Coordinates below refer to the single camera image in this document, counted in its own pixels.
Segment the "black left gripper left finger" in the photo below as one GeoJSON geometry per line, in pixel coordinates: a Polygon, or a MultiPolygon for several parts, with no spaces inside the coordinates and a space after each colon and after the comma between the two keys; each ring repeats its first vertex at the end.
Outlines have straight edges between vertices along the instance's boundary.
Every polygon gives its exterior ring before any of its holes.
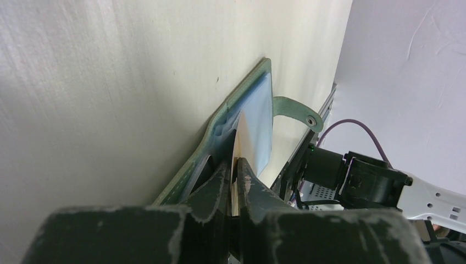
{"type": "Polygon", "coordinates": [[[221,163],[176,205],[57,210],[23,263],[227,263],[230,176],[221,163]]]}

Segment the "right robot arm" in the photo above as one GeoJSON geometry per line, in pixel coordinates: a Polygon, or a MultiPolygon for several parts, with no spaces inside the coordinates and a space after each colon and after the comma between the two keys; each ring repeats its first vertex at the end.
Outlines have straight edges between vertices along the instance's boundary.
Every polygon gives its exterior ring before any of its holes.
{"type": "Polygon", "coordinates": [[[341,155],[311,145],[303,180],[317,188],[305,207],[393,208],[407,219],[428,220],[465,233],[465,195],[391,168],[388,162],[349,152],[341,155]]]}

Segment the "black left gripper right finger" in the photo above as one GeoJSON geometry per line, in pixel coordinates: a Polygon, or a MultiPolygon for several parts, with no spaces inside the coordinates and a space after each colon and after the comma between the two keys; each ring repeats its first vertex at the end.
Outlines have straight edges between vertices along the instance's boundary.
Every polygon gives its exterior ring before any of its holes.
{"type": "Polygon", "coordinates": [[[395,210],[305,211],[236,165],[242,263],[430,263],[420,236],[395,210]]]}

